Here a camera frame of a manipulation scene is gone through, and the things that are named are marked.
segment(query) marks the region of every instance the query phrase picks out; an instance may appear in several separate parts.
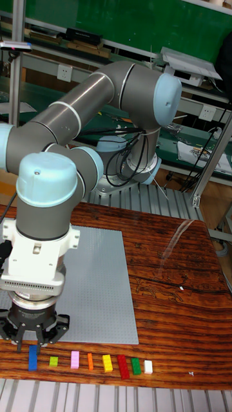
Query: light blue joint cap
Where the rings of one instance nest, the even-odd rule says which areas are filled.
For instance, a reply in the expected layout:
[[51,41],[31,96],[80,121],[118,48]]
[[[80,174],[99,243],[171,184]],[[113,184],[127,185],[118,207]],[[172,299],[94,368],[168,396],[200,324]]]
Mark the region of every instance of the light blue joint cap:
[[97,151],[100,153],[116,152],[125,147],[126,140],[121,136],[103,136],[97,143]]
[[96,182],[95,187],[94,187],[94,188],[96,188],[99,180],[103,176],[103,172],[104,172],[103,161],[101,160],[99,154],[95,150],[91,149],[90,147],[85,147],[85,146],[77,147],[77,148],[75,148],[75,150],[84,150],[86,153],[88,153],[90,155],[90,157],[94,161],[94,164],[95,164],[96,169],[97,169],[97,182]]
[[13,124],[0,123],[0,169],[6,169],[6,148]]
[[173,121],[177,112],[182,86],[179,79],[163,73],[155,86],[153,109],[156,121],[166,126]]
[[77,188],[72,160],[57,153],[31,153],[19,166],[18,196],[34,207],[53,207],[71,198]]
[[158,170],[159,170],[159,168],[160,168],[161,161],[162,161],[162,160],[158,157],[157,164],[156,164],[153,172],[151,173],[151,176],[150,176],[147,180],[145,180],[144,182],[142,182],[143,185],[150,185],[150,184],[151,184],[151,182],[153,181],[156,173],[158,172]]

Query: electrical outlet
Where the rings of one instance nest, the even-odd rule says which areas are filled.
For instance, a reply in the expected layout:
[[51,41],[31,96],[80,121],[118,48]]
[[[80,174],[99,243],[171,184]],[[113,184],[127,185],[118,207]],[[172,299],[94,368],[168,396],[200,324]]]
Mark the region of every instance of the electrical outlet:
[[206,120],[207,122],[210,122],[213,120],[213,116],[215,115],[215,113],[216,108],[214,108],[213,106],[203,105],[199,118],[201,118],[202,120]]
[[72,66],[66,64],[58,65],[57,78],[63,80],[64,82],[71,82],[72,77]]

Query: wood grain surface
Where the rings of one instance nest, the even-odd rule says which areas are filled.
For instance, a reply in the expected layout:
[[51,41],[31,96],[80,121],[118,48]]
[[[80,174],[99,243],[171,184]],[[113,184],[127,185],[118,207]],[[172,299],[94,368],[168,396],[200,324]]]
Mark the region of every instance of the wood grain surface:
[[[15,214],[10,209],[7,216]],[[10,342],[0,341],[0,377],[231,389],[232,299],[205,224],[86,203],[74,210],[72,224],[122,231],[139,345],[49,344],[38,356],[38,370],[28,372],[29,342],[17,353]],[[80,351],[78,370],[70,369],[72,350]],[[111,355],[111,373],[104,373],[104,354]],[[118,354],[126,356],[129,380],[120,378]],[[58,367],[49,367],[50,356],[59,357]],[[140,359],[139,376],[132,375],[131,357]],[[143,373],[144,359],[153,361],[152,375]]]

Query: green lego brick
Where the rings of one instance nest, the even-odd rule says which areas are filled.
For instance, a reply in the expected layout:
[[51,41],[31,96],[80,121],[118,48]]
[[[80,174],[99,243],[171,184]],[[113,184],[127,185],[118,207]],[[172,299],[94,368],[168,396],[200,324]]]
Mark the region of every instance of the green lego brick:
[[51,356],[49,366],[57,366],[57,365],[58,365],[58,357],[57,356]]
[[131,358],[131,365],[132,365],[133,375],[141,375],[139,358]]

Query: orange lego brick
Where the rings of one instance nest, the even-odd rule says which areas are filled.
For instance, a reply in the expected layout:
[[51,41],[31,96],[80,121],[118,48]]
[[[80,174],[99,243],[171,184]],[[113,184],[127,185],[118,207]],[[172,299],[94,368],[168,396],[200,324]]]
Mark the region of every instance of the orange lego brick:
[[89,364],[89,370],[93,370],[93,357],[91,353],[88,353],[88,364]]

